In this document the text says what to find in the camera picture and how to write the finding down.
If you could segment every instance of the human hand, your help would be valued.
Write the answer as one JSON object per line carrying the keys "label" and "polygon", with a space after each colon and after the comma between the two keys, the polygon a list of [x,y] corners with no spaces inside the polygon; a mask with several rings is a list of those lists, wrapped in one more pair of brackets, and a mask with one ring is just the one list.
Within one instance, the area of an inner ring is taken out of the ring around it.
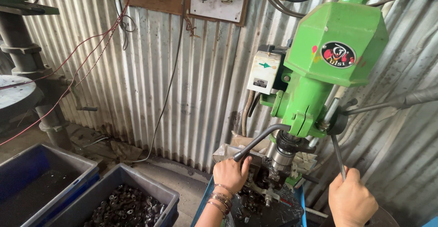
{"label": "human hand", "polygon": [[233,157],[223,160],[215,165],[213,168],[213,177],[215,184],[224,185],[233,194],[242,189],[248,178],[249,165],[252,157],[248,156],[243,161],[242,170],[240,170],[240,162],[235,162]]}
{"label": "human hand", "polygon": [[328,204],[336,227],[363,227],[379,208],[374,196],[360,181],[357,169],[345,167],[347,178],[339,174],[330,184]]}

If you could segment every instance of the blue plastic crate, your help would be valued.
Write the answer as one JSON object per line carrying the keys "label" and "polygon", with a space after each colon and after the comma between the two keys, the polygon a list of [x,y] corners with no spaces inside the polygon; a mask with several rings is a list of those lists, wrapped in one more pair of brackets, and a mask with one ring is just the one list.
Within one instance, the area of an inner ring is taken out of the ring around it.
{"label": "blue plastic crate", "polygon": [[[190,227],[194,227],[196,225],[196,223],[198,222],[198,219],[201,216],[202,211],[204,211],[205,205],[207,204],[209,197],[210,197],[211,193],[213,192],[214,188],[215,188],[215,181],[214,181],[213,177],[211,177],[209,185],[207,186],[207,189],[205,190],[204,196],[202,197],[201,203],[198,207],[198,210],[196,211],[196,214],[194,215],[194,218],[193,218],[193,221],[192,221]],[[301,207],[303,207],[303,209],[305,209],[306,205],[304,202],[303,186],[301,186],[299,189],[295,190],[294,196],[300,202]],[[302,225],[302,227],[307,227],[306,211],[304,211],[304,214],[300,219],[299,225]]]}
{"label": "blue plastic crate", "polygon": [[175,224],[179,216],[178,202],[180,201],[180,194],[137,170],[120,163],[45,226],[82,226],[85,221],[91,218],[93,211],[100,206],[100,203],[107,200],[112,191],[122,184],[138,188],[143,193],[147,193],[159,202],[167,205],[167,208],[154,227],[172,227]]}
{"label": "blue plastic crate", "polygon": [[0,164],[2,224],[42,226],[97,180],[96,162],[58,147],[36,144]]}

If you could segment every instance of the metal workpiece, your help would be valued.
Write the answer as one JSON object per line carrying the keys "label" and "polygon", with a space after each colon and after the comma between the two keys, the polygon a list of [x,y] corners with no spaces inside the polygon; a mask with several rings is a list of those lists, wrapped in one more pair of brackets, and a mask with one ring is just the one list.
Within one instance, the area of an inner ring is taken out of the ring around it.
{"label": "metal workpiece", "polygon": [[166,207],[152,196],[146,198],[137,188],[120,185],[112,191],[108,200],[101,202],[84,226],[152,227],[158,222]]}
{"label": "metal workpiece", "polygon": [[262,131],[260,133],[260,135],[258,135],[256,138],[254,138],[254,140],[252,140],[244,149],[242,149],[241,151],[238,151],[237,153],[235,153],[233,155],[234,161],[235,162],[239,162],[247,153],[249,153],[249,151],[251,151],[252,148],[255,147],[255,145],[257,145],[259,142],[261,142],[266,136],[268,136],[274,130],[289,131],[290,130],[290,125],[286,125],[286,124],[273,124],[273,125],[269,126],[267,129]]}

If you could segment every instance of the corrugated metal wall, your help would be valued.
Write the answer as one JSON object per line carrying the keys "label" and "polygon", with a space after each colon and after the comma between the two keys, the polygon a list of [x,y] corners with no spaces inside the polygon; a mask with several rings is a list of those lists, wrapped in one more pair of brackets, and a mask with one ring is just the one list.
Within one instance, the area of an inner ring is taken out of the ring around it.
{"label": "corrugated metal wall", "polygon": [[[60,10],[60,15],[25,18],[32,39],[42,47],[43,61],[50,67],[59,67],[76,45],[91,35],[102,34],[117,18],[114,0],[40,0],[39,3]],[[71,79],[99,41],[100,38],[93,38],[80,46],[59,73]],[[106,40],[90,56],[79,71],[77,81],[92,67],[105,43]],[[76,102],[72,95],[63,99],[61,108],[66,119],[71,122],[133,142],[120,48],[120,36],[115,33],[112,43],[108,45],[97,66],[78,86],[82,105],[98,107],[99,111],[76,111]]]}
{"label": "corrugated metal wall", "polygon": [[[307,12],[321,1],[310,0],[293,8]],[[109,28],[117,17],[114,0],[41,0],[41,3],[59,7],[61,12],[59,16],[27,19],[32,38],[42,46],[44,59],[51,66],[60,65],[74,45],[87,35]],[[249,0],[248,4],[243,28],[192,19],[195,34],[200,38],[189,37],[184,31],[177,73],[156,137],[158,154],[211,171],[212,152],[229,141],[231,130],[241,130],[241,114],[248,95],[245,83],[258,45],[285,45],[298,24],[298,19],[282,15],[266,0]],[[147,148],[170,79],[179,17],[135,7],[130,7],[128,13],[138,28],[129,34],[128,49],[121,51],[120,34],[115,34],[81,88],[85,95],[83,104],[86,101],[87,105],[98,106],[99,112],[75,111],[71,97],[63,101],[62,108],[69,121]],[[356,97],[367,104],[381,91],[387,91],[389,83],[408,63],[419,38],[437,20],[438,0],[397,1],[386,17],[391,39],[371,73],[370,85],[348,90],[344,101]],[[436,84],[437,46],[435,35],[407,77],[389,95],[417,86],[424,79],[423,86]],[[81,48],[67,63],[64,73],[70,77],[90,50],[91,44]],[[98,54],[90,57],[80,77]],[[367,185],[383,206],[397,216],[405,213],[402,215],[414,219],[416,224],[430,219],[438,208],[435,194],[438,148],[433,119],[437,111],[438,105],[430,103],[380,122],[381,114],[370,113],[342,149],[346,164],[365,173],[394,125],[407,115],[400,135]],[[267,107],[256,107],[248,120],[249,136],[256,136],[279,121],[269,113]],[[331,143],[325,141],[318,146],[321,157],[329,152]],[[327,186],[338,173],[333,160],[326,165],[314,174],[321,178],[320,185],[306,185],[307,204],[317,210],[326,210]]]}

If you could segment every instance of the red wire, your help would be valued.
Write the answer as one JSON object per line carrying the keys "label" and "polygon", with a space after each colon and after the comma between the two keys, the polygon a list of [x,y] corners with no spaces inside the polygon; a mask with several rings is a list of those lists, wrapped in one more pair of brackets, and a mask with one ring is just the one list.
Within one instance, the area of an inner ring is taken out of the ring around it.
{"label": "red wire", "polygon": [[[91,55],[91,54],[97,49],[97,47],[102,43],[103,39],[105,39],[105,37],[107,36],[107,34],[108,34],[112,29],[117,28],[117,26],[118,26],[119,23],[121,22],[123,16],[126,14],[127,8],[128,8],[128,6],[129,6],[129,1],[130,1],[130,0],[127,0],[127,1],[126,1],[125,8],[124,8],[123,11],[121,12],[120,16],[117,18],[116,22],[112,25],[112,27],[111,27],[108,31],[106,31],[104,34],[97,35],[97,36],[102,36],[102,35],[103,35],[103,38],[100,40],[99,44],[97,44],[97,46],[93,49],[93,51],[91,51],[91,52],[88,54],[88,56],[85,58],[84,62],[82,62],[82,64],[81,64],[81,65],[79,66],[79,68],[76,70],[76,72],[75,72],[74,75],[73,75],[73,79],[76,77],[76,75],[78,74],[80,68],[82,68],[82,66],[83,66],[83,65],[85,64],[85,62],[88,60],[88,58],[90,57],[90,55]],[[65,62],[71,57],[71,55],[74,53],[74,51],[73,51],[73,52],[70,54],[70,56],[69,56],[69,57],[63,62],[63,64],[64,64],[64,63],[65,63]],[[5,143],[7,143],[7,142],[9,142],[9,141],[11,141],[12,139],[16,138],[17,136],[23,134],[26,130],[30,129],[30,127],[34,126],[34,125],[37,124],[39,121],[41,121],[41,119],[43,119],[43,118],[45,118],[47,115],[49,115],[49,113],[51,113],[51,112],[53,111],[53,109],[55,109],[56,105],[59,104],[59,101],[62,100],[62,98],[64,97],[64,95],[67,94],[67,92],[69,91],[69,89],[70,89],[70,87],[72,86],[73,82],[74,82],[74,81],[71,81],[71,83],[70,83],[70,85],[68,86],[67,90],[61,95],[61,97],[59,98],[59,100],[56,102],[55,105],[53,105],[53,107],[52,107],[52,109],[50,109],[50,111],[48,111],[44,116],[42,116],[40,119],[38,119],[35,123],[31,124],[29,127],[27,127],[26,129],[24,129],[23,131],[21,131],[19,134],[15,135],[14,137],[12,137],[12,138],[10,138],[9,140],[7,140],[7,141],[3,142],[2,144],[0,144],[0,146],[3,145],[3,144],[5,144]]]}
{"label": "red wire", "polygon": [[[125,7],[124,7],[124,9],[123,9],[123,11],[122,11],[122,14],[124,15],[125,13],[126,13],[126,9],[127,9],[127,7],[128,7],[128,5],[129,5],[129,1],[130,0],[128,0],[127,2],[126,2],[126,5],[125,5]],[[84,40],[84,41],[82,41],[80,44],[78,44],[75,48],[74,48],[74,50],[73,50],[73,52],[71,52],[71,54],[67,57],[67,59],[58,67],[58,68],[56,68],[56,70],[54,71],[54,72],[52,72],[52,73],[50,73],[50,74],[48,74],[48,75],[46,75],[46,76],[44,76],[44,77],[40,77],[40,78],[38,78],[38,79],[35,79],[35,80],[32,80],[32,81],[29,81],[29,82],[23,82],[23,83],[16,83],[16,84],[11,84],[11,85],[7,85],[7,86],[3,86],[3,87],[1,87],[0,88],[0,90],[5,90],[5,89],[9,89],[9,88],[12,88],[12,87],[16,87],[16,86],[21,86],[21,85],[25,85],[25,84],[28,84],[28,83],[33,83],[33,82],[35,82],[35,81],[38,81],[38,80],[41,80],[41,79],[44,79],[44,78],[47,78],[47,77],[49,77],[49,76],[51,76],[51,75],[53,75],[55,72],[57,72],[59,69],[61,69],[61,67],[71,58],[71,56],[74,54],[74,52],[76,52],[76,50],[78,49],[78,47],[80,46],[80,45],[82,45],[82,44],[84,44],[86,41],[88,41],[88,40],[90,40],[90,39],[92,39],[92,38],[94,38],[94,37],[98,37],[98,36],[103,36],[103,35],[107,35],[111,30],[113,30],[115,27],[115,24],[117,23],[117,25],[116,25],[116,27],[118,26],[118,24],[120,23],[120,20],[123,18],[123,16],[122,16],[122,14],[117,18],[117,20],[116,20],[116,22],[112,25],[112,27],[110,28],[110,29],[108,29],[106,32],[104,32],[103,34],[100,34],[100,35],[95,35],[95,36],[91,36],[91,37],[89,37],[89,38],[87,38],[86,40]]]}

